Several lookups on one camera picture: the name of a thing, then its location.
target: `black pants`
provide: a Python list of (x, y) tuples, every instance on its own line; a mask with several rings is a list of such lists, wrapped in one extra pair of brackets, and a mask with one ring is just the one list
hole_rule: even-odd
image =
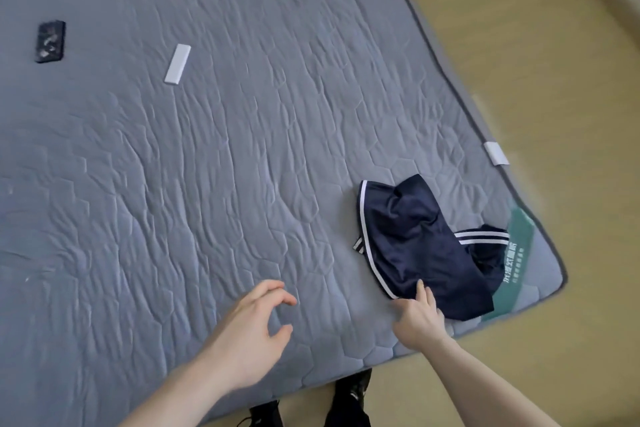
[(324, 427), (371, 427), (369, 416), (351, 395), (333, 397)]

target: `floor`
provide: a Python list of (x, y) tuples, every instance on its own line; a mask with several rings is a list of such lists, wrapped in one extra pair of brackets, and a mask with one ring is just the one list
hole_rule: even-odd
[[(461, 343), (565, 427), (640, 424), (640, 52), (599, 0), (416, 1), (569, 273)], [(331, 396), (283, 399), (285, 423), (322, 426)], [(461, 425), (418, 356), (375, 368), (365, 407), (374, 427)]]

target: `black sneaker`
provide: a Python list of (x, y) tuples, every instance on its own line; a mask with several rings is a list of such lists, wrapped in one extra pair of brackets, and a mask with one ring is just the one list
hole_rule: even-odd
[(370, 380), (371, 368), (355, 375), (341, 378), (335, 383), (335, 397), (341, 398), (344, 395), (351, 395), (361, 407), (364, 407), (364, 394), (367, 392)]
[(257, 407), (250, 408), (249, 413), (251, 413), (251, 427), (283, 427), (282, 419), (280, 418), (280, 411), (278, 410), (278, 404), (279, 402), (274, 400), (272, 402), (263, 403)]

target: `white tag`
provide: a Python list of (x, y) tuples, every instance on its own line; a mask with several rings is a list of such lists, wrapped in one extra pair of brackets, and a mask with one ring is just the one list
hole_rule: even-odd
[(500, 144), (498, 142), (485, 142), (484, 148), (486, 149), (487, 154), (489, 154), (489, 158), (493, 165), (509, 165), (507, 156), (504, 155), (504, 152), (500, 148)]
[(171, 83), (172, 85), (180, 83), (182, 70), (184, 69), (184, 65), (187, 64), (187, 58), (189, 57), (190, 51), (191, 46), (188, 46), (187, 44), (178, 44), (175, 47), (175, 52), (173, 53), (169, 70), (166, 72), (166, 76), (164, 77), (165, 83)]

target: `mattress label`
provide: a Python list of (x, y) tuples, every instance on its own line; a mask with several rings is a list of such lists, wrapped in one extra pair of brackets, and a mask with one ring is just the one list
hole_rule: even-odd
[(533, 233), (536, 225), (520, 208), (511, 212), (509, 221), (509, 244), (504, 252), (504, 279), (493, 294), (493, 312), (484, 314), (483, 321), (511, 312), (522, 288), (522, 278), (527, 270)]

